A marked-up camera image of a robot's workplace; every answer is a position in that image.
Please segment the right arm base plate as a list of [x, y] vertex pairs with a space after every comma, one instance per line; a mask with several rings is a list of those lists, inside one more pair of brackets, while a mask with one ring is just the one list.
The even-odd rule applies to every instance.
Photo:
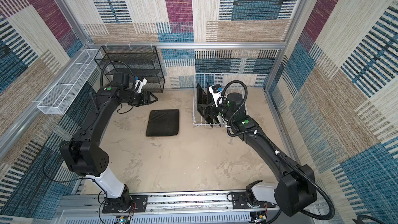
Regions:
[[266, 201], [258, 201], [253, 194], [247, 191], [232, 191], [227, 194], [227, 200], [230, 201], [234, 209], [260, 209], [275, 208], [276, 204]]

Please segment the aluminium mounting rail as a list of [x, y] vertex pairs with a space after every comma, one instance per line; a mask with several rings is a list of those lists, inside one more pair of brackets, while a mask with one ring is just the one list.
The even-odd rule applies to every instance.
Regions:
[[301, 213], [283, 214], [274, 203], [250, 208], [238, 190], [133, 194], [136, 209], [120, 213], [100, 195], [64, 197], [53, 224], [316, 224]]

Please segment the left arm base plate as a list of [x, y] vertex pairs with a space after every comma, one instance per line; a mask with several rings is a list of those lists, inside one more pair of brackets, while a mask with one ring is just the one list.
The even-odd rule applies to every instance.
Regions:
[[130, 195], [129, 199], [105, 198], [103, 214], [143, 213], [146, 211], [148, 195]]

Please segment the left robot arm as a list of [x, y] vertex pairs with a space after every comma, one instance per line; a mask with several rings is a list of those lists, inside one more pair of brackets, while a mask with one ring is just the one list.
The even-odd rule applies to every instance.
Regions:
[[78, 176], [92, 181], [103, 193], [105, 205], [116, 212], [126, 212], [132, 205], [128, 186], [111, 171], [109, 155], [100, 148], [100, 142], [114, 111], [121, 104], [131, 107], [150, 105], [158, 98], [143, 90], [145, 79], [130, 82], [127, 73], [116, 73], [91, 98], [94, 110], [70, 141], [62, 142], [60, 153], [67, 168]]

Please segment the floral square plate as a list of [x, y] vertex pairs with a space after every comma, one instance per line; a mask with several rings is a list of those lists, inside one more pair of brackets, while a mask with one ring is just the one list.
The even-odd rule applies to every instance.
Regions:
[[[198, 103], [199, 104], [208, 104], [207, 94], [206, 94], [205, 90], [203, 90], [203, 88], [201, 87], [201, 85], [199, 83], [197, 83], [197, 104]], [[202, 117], [200, 114], [199, 114], [199, 116], [201, 118], [202, 123], [208, 123], [208, 121], [206, 120], [206, 117]]]

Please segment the white mesh wall basket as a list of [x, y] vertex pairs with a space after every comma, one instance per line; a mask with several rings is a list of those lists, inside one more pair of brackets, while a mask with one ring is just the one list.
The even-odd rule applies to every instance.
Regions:
[[97, 49], [86, 49], [44, 96], [37, 108], [45, 115], [64, 115], [96, 68]]

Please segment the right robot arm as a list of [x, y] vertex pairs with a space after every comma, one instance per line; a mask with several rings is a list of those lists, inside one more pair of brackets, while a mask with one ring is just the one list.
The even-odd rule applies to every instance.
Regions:
[[[335, 207], [327, 193], [315, 182], [315, 173], [308, 165], [300, 165], [281, 151], [246, 112], [247, 95], [232, 92], [216, 95], [197, 90], [197, 111], [209, 124], [226, 124], [227, 134], [249, 145], [268, 165], [278, 183], [266, 202], [274, 202], [287, 216], [300, 212], [318, 220], [331, 220]], [[321, 195], [329, 208], [324, 215], [306, 211]]]

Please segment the white round plate one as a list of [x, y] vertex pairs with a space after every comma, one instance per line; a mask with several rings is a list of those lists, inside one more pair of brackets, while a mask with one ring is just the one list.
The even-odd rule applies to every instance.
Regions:
[[224, 124], [225, 123], [224, 118], [221, 115], [217, 116], [217, 120], [218, 120], [219, 124]]

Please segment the black square plate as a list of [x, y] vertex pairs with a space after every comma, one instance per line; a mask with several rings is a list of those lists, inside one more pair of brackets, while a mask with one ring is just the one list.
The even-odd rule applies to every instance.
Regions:
[[213, 97], [213, 90], [211, 87], [211, 84], [209, 82], [207, 82], [207, 99], [208, 99], [208, 113], [209, 113], [209, 117], [212, 120], [212, 123], [216, 124], [218, 123], [218, 120], [216, 118], [216, 116], [213, 113], [213, 108], [215, 107], [215, 100]]
[[179, 133], [179, 110], [153, 110], [150, 112], [146, 136], [175, 136]]

